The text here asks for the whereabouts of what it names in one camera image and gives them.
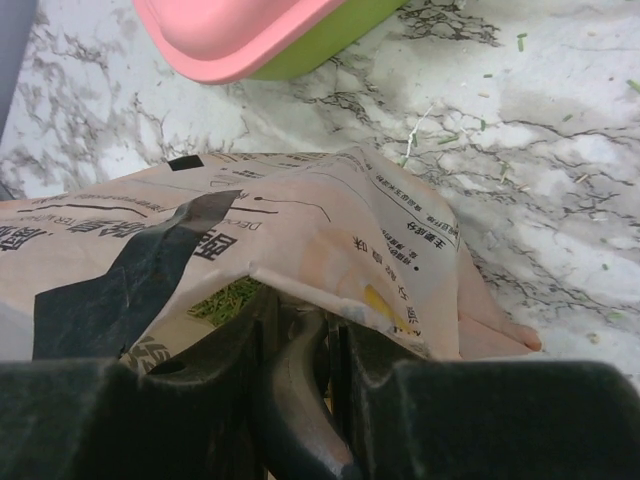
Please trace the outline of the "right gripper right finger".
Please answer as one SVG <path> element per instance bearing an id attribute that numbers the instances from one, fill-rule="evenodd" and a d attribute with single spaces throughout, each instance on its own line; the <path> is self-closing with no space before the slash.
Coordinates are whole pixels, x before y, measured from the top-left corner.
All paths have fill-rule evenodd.
<path id="1" fill-rule="evenodd" d="M 328 319 L 344 479 L 635 479 L 639 396 L 590 361 L 425 360 Z"/>

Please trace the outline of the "grey metal scoop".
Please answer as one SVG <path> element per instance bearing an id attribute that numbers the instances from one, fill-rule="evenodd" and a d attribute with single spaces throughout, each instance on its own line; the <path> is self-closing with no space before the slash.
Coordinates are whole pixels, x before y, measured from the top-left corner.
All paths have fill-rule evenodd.
<path id="1" fill-rule="evenodd" d="M 266 469 L 277 479 L 361 479 L 314 374 L 327 335 L 317 311 L 299 314 L 294 333 L 260 368 L 251 388 L 250 428 Z"/>

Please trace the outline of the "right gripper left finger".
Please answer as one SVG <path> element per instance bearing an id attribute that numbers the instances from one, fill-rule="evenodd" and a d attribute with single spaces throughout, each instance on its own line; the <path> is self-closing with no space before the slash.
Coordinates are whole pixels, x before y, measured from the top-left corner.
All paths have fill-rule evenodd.
<path id="1" fill-rule="evenodd" d="M 1 366 L 5 479 L 263 479 L 250 383 L 274 340 L 263 287 L 240 314 L 140 374 L 112 359 Z"/>

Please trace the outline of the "peach cat litter bag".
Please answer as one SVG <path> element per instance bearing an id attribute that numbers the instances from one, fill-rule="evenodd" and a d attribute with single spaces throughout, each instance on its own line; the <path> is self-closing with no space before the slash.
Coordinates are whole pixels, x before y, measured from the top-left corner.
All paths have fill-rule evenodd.
<path id="1" fill-rule="evenodd" d="M 1 206 L 1 357 L 121 357 L 193 345 L 186 312 L 253 279 L 437 360 L 520 356 L 447 202 L 369 148 L 193 155 Z"/>

